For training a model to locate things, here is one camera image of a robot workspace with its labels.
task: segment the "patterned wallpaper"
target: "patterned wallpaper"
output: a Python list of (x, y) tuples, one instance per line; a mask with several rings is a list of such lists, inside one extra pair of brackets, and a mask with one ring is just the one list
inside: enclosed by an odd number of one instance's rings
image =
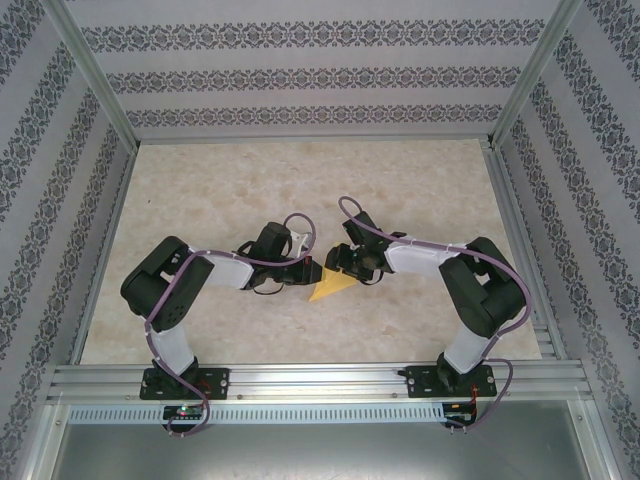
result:
[(132, 161), (41, 5), (0, 2), (0, 479), (67, 363)]
[(622, 478), (640, 478), (640, 77), (633, 2), (586, 1), (502, 145)]
[(557, 0), (67, 4), (145, 140), (490, 133)]

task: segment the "yellow triangle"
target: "yellow triangle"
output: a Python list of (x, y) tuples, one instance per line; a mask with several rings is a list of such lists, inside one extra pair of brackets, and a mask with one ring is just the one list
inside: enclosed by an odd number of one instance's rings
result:
[(327, 295), (331, 295), (332, 293), (339, 292), (340, 290), (344, 290), (347, 287), (355, 285), (358, 281), (350, 277), (349, 275), (345, 275), (341, 272), (334, 272), (333, 270), (328, 270), (327, 268), (322, 268), (322, 280), (316, 283), (316, 288), (313, 291), (313, 295), (309, 299), (310, 302), (314, 300), (318, 300), (322, 297), (326, 297)]

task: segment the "wall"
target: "wall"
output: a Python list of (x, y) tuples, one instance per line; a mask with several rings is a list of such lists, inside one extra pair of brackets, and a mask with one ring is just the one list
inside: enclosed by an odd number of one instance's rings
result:
[(487, 134), (558, 0), (78, 0), (144, 139)]
[(581, 5), (502, 153), (569, 355), (640, 478), (640, 2)]
[(0, 1), (0, 479), (67, 363), (132, 161), (42, 6)]

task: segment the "mounting plate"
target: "mounting plate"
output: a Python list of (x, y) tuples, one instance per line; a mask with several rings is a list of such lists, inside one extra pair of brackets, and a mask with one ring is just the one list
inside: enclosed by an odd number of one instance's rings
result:
[[(147, 368), (142, 376), (140, 386), (141, 400), (197, 400), (199, 397), (191, 390), (180, 386), (179, 389), (167, 387), (167, 375), (159, 373), (156, 368)], [(196, 372), (196, 380), (192, 383), (203, 392), (209, 400), (226, 400), (229, 391), (228, 368), (203, 368)]]
[(438, 379), (438, 367), (435, 365), (417, 365), (406, 367), (398, 372), (407, 379), (409, 398), (446, 398), (471, 397), (471, 389), (477, 387), (478, 397), (495, 397), (498, 394), (493, 370), (489, 365), (480, 365), (473, 375), (465, 375), (453, 392), (447, 390)]

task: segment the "beige floor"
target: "beige floor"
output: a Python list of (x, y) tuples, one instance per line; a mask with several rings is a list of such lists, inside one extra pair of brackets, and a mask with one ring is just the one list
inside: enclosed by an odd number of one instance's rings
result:
[[(310, 215), (315, 258), (348, 241), (336, 201), (357, 198), (386, 231), (444, 243), (492, 238), (511, 260), (477, 141), (144, 146), (108, 262), (82, 362), (149, 363), (142, 321), (119, 295), (126, 275), (165, 236), (232, 250), (270, 220)], [(304, 231), (303, 221), (292, 228)], [(313, 290), (262, 297), (208, 287), (185, 319), (204, 363), (428, 361), (459, 319), (441, 280), (388, 275), (308, 303)], [(530, 324), (495, 354), (540, 358)]]

